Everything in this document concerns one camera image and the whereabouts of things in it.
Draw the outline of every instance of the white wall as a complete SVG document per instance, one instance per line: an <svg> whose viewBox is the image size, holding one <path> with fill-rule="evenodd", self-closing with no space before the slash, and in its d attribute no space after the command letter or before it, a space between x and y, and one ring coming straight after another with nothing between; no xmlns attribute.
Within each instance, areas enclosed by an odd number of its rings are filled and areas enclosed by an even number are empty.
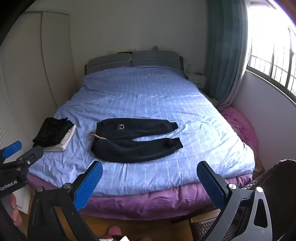
<svg viewBox="0 0 296 241"><path fill-rule="evenodd" d="M296 160L296 105L283 93L246 71L232 106L253 126L265 170L279 160Z"/></svg>
<svg viewBox="0 0 296 241"><path fill-rule="evenodd" d="M154 45L182 55L192 71L204 71L206 0L37 0L28 10L70 14L78 79L91 58Z"/></svg>

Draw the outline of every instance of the black sweatpants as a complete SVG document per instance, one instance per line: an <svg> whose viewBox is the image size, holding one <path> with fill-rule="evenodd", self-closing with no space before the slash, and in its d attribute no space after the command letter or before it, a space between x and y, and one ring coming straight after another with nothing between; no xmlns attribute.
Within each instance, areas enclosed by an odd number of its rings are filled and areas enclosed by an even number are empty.
<svg viewBox="0 0 296 241"><path fill-rule="evenodd" d="M176 122L156 119L114 118L98 122L91 146L96 157L110 162L136 163L173 154L183 147L180 138L133 141L143 136L160 135L178 129Z"/></svg>

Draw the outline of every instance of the logo on pants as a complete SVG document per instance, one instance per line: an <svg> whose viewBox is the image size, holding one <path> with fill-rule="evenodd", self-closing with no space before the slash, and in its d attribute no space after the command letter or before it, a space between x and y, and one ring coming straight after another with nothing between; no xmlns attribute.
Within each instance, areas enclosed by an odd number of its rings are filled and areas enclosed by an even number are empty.
<svg viewBox="0 0 296 241"><path fill-rule="evenodd" d="M117 127L118 130L122 130L123 128L124 128L123 124L118 124L118 127Z"/></svg>

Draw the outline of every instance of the white folded cloth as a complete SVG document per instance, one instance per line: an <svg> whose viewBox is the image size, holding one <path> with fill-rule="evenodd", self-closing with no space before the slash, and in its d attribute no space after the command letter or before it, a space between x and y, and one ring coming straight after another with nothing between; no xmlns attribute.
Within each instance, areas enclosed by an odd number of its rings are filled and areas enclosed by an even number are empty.
<svg viewBox="0 0 296 241"><path fill-rule="evenodd" d="M115 239L111 238L111 239L99 239L100 241L115 241ZM124 236L120 241L129 241L129 239Z"/></svg>
<svg viewBox="0 0 296 241"><path fill-rule="evenodd" d="M57 144L55 146L49 146L49 147L45 147L43 148L44 151L53 151L53 152L58 152L58 151L65 151L67 148L68 143L70 142L74 131L76 130L76 125L74 125L65 135L65 137L63 138L63 140L61 141L60 144Z"/></svg>

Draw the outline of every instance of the blue gripper pad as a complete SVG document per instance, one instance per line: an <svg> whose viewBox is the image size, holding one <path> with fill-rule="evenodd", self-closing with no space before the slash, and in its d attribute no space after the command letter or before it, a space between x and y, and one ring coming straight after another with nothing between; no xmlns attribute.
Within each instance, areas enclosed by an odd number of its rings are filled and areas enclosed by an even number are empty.
<svg viewBox="0 0 296 241"><path fill-rule="evenodd" d="M205 161L198 163L196 172L214 206L223 210L228 198L225 180L216 174Z"/></svg>
<svg viewBox="0 0 296 241"><path fill-rule="evenodd" d="M16 141L3 150L2 156L3 158L8 158L14 153L18 152L20 149L22 149L22 143L20 141Z"/></svg>
<svg viewBox="0 0 296 241"><path fill-rule="evenodd" d="M103 175L102 163L96 161L95 165L93 166L92 164L82 175L85 174L86 177L74 193L74 206L77 210L85 208L89 198L98 185Z"/></svg>

